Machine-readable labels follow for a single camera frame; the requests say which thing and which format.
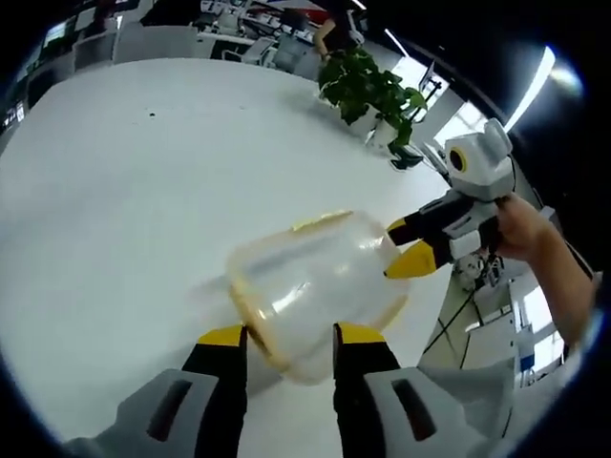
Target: office chair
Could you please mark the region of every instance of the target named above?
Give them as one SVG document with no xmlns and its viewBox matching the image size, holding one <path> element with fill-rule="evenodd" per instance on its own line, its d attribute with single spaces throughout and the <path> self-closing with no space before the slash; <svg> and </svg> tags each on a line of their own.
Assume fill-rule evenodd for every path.
<svg viewBox="0 0 611 458">
<path fill-rule="evenodd" d="M 221 53 L 222 60 L 234 60 L 250 65 L 261 65 L 267 67 L 271 60 L 272 46 L 276 40 L 272 38 L 261 37 L 246 50 L 244 54 L 239 54 L 230 50 L 224 50 Z"/>
</svg>

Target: green leaves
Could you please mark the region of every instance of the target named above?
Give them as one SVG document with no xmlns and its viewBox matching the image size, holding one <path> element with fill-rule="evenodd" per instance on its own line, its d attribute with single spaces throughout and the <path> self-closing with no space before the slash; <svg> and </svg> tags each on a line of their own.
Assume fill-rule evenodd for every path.
<svg viewBox="0 0 611 458">
<path fill-rule="evenodd" d="M 376 108 L 379 118 L 397 130 L 395 146 L 407 145 L 411 137 L 409 115 L 427 110 L 424 96 L 415 88 L 402 88 L 401 77 L 380 72 L 373 57 L 363 49 L 335 52 L 319 73 L 318 86 L 325 98 L 340 108 L 347 125 L 363 116 L 368 105 Z"/>
</svg>

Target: potted plant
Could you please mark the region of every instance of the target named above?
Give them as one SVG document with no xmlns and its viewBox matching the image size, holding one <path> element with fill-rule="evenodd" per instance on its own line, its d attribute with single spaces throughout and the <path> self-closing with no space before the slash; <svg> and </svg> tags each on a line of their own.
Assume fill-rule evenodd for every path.
<svg viewBox="0 0 611 458">
<path fill-rule="evenodd" d="M 411 136 L 411 113 L 427 104 L 414 88 L 402 88 L 401 77 L 380 69 L 363 49 L 334 53 L 318 79 L 321 97 L 338 107 L 348 126 L 375 133 L 368 142 L 373 149 L 389 144 L 403 146 Z"/>
<path fill-rule="evenodd" d="M 367 139 L 375 128 L 378 111 L 371 105 L 371 76 L 379 73 L 370 54 L 357 49 L 334 52 L 321 69 L 321 98 L 339 109 L 350 130 Z"/>
<path fill-rule="evenodd" d="M 380 112 L 380 122 L 368 146 L 385 152 L 389 145 L 407 145 L 412 131 L 411 115 L 418 109 L 427 110 L 424 96 L 414 88 L 401 87 L 401 77 L 389 71 L 375 74 L 372 78 L 371 104 Z"/>
</svg>

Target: black cable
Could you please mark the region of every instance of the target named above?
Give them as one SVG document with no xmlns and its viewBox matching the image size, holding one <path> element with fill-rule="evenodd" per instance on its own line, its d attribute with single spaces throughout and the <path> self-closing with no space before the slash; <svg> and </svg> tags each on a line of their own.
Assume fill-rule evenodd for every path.
<svg viewBox="0 0 611 458">
<path fill-rule="evenodd" d="M 448 324 L 446 324 L 445 326 L 441 327 L 441 332 L 439 332 L 435 338 L 431 341 L 431 343 L 429 343 L 427 345 L 427 347 L 424 349 L 424 353 L 426 353 L 427 351 L 429 351 L 431 349 L 431 347 L 434 345 L 435 342 L 437 342 L 439 340 L 439 338 L 441 336 L 443 336 L 445 334 L 445 332 L 448 330 L 448 328 L 450 327 L 450 325 L 453 323 L 453 321 L 456 319 L 456 317 L 458 315 L 460 315 L 460 312 L 463 311 L 463 309 L 467 306 L 467 304 L 469 303 L 469 301 L 473 298 L 475 294 L 475 290 L 473 290 L 471 293 L 469 293 L 469 296 L 467 297 L 467 300 L 465 300 L 463 302 L 463 304 L 458 308 L 458 311 L 456 313 L 453 314 L 453 316 L 450 318 L 450 320 L 448 321 Z"/>
<path fill-rule="evenodd" d="M 467 359 L 467 350 L 469 350 L 469 343 L 471 342 L 471 334 L 467 334 L 467 343 L 465 344 L 465 352 L 462 354 L 462 360 L 460 361 L 460 368 L 462 369 Z"/>
<path fill-rule="evenodd" d="M 496 255 L 494 253 L 490 253 L 488 255 L 488 258 L 486 259 L 486 262 L 484 262 L 484 267 L 481 269 L 481 273 L 479 274 L 479 277 L 477 277 L 477 279 L 475 279 L 475 285 L 478 285 L 483 279 L 484 277 L 486 277 L 486 274 L 488 273 L 488 269 L 490 268 L 490 266 L 492 265 L 494 259 L 496 258 Z M 467 297 L 467 299 L 462 303 L 462 305 L 460 305 L 460 307 L 458 308 L 458 311 L 456 311 L 456 313 L 453 314 L 453 316 L 450 318 L 450 320 L 448 321 L 448 324 L 446 324 L 445 326 L 443 325 L 443 323 L 441 323 L 441 320 L 437 319 L 440 323 L 441 323 L 441 332 L 439 334 L 437 334 L 435 336 L 435 338 L 431 341 L 431 343 L 429 343 L 427 345 L 427 347 L 424 349 L 424 351 L 422 352 L 422 354 L 424 355 L 427 351 L 429 351 L 431 349 L 431 347 L 434 345 L 435 342 L 437 342 L 439 340 L 439 338 L 441 336 L 443 336 L 446 331 L 448 330 L 448 328 L 452 325 L 452 323 L 454 322 L 454 320 L 456 319 L 456 317 L 458 315 L 460 315 L 460 312 L 462 312 L 464 310 L 464 308 L 467 306 L 467 304 L 469 303 L 469 301 L 471 301 L 474 296 L 475 296 L 475 292 L 478 290 L 479 288 L 476 286 L 471 293 L 469 293 L 469 296 Z"/>
</svg>

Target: desk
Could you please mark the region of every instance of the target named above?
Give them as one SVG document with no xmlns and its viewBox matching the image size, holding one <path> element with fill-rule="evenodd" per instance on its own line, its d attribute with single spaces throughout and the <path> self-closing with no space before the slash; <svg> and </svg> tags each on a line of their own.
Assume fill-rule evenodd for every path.
<svg viewBox="0 0 611 458">
<path fill-rule="evenodd" d="M 0 344 L 59 438 L 98 433 L 235 322 L 198 291 L 236 245 L 338 209 L 388 224 L 446 192 L 321 119 L 316 91 L 257 66 L 147 60 L 54 86 L 26 117 L 0 158 Z M 414 281 L 386 330 L 401 364 L 418 363 L 450 273 Z M 252 396 L 242 456 L 341 456 L 332 391 L 282 381 Z"/>
<path fill-rule="evenodd" d="M 220 59 L 223 50 L 244 53 L 254 43 L 255 40 L 244 36 L 200 31 L 198 32 L 193 56 L 197 59 Z"/>
</svg>

